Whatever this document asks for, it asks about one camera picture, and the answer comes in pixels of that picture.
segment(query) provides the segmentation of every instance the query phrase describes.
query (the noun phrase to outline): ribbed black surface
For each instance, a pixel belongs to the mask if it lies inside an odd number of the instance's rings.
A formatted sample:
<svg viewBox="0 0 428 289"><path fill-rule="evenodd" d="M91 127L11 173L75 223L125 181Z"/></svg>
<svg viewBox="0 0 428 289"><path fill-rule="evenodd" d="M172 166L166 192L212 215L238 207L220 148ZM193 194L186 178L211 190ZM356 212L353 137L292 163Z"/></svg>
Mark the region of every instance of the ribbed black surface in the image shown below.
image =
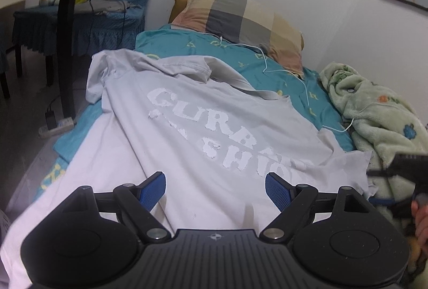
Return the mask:
<svg viewBox="0 0 428 289"><path fill-rule="evenodd" d="M305 273L285 246L261 242L253 230L179 230L173 241L148 246L126 275L100 288L331 289L334 286Z"/></svg>

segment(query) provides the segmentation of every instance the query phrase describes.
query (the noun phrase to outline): plaid pillow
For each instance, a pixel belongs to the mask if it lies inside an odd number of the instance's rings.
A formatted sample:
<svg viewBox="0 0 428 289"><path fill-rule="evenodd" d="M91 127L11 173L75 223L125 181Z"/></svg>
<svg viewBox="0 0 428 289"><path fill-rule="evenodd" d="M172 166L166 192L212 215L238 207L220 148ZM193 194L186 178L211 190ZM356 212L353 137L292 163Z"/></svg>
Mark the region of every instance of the plaid pillow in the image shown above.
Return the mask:
<svg viewBox="0 0 428 289"><path fill-rule="evenodd" d="M303 78L301 33L253 0L188 0L173 25L259 47L266 56Z"/></svg>

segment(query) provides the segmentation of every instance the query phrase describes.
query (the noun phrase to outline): metal screw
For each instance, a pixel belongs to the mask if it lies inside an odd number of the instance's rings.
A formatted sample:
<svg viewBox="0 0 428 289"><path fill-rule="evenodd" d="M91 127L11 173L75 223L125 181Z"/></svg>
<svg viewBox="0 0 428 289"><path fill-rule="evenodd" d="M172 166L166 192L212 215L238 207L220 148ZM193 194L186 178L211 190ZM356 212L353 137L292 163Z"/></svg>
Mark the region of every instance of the metal screw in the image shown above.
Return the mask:
<svg viewBox="0 0 428 289"><path fill-rule="evenodd" d="M279 239L284 236L284 231L281 229L271 228L264 230L263 235L271 239Z"/></svg>
<svg viewBox="0 0 428 289"><path fill-rule="evenodd" d="M168 233L164 229L161 229L158 227L155 227L147 231L147 236L152 239L161 239L166 237L166 235L168 235Z"/></svg>

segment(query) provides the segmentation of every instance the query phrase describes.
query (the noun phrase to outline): hand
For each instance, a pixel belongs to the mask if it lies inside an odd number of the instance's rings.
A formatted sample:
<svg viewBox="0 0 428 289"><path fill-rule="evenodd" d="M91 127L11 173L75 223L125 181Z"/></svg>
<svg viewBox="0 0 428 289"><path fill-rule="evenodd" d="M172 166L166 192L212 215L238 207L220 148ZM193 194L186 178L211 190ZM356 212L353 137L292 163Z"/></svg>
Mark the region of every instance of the hand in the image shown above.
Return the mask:
<svg viewBox="0 0 428 289"><path fill-rule="evenodd" d="M428 255L428 206L419 208L418 202L412 202L412 216L415 218L416 238L422 251Z"/></svg>

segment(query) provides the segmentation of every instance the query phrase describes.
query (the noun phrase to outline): gray floor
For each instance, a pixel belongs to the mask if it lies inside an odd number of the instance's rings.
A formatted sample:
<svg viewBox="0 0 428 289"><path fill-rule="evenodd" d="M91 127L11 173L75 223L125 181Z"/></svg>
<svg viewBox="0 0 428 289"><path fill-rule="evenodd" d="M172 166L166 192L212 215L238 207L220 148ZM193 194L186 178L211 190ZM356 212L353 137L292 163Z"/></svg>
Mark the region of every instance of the gray floor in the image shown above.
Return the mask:
<svg viewBox="0 0 428 289"><path fill-rule="evenodd" d="M52 151L56 138L40 139L38 130L46 124L46 107L59 95L59 88L57 75L53 86L46 86L43 55L22 48L24 75L19 79L13 52L8 61L6 77L11 97L5 100L0 94L0 209L13 220L31 203L56 158ZM85 88L89 63L87 56L75 58L73 88ZM74 92L78 112L86 106L84 95L84 91ZM60 99L52 109L56 119L61 119Z"/></svg>

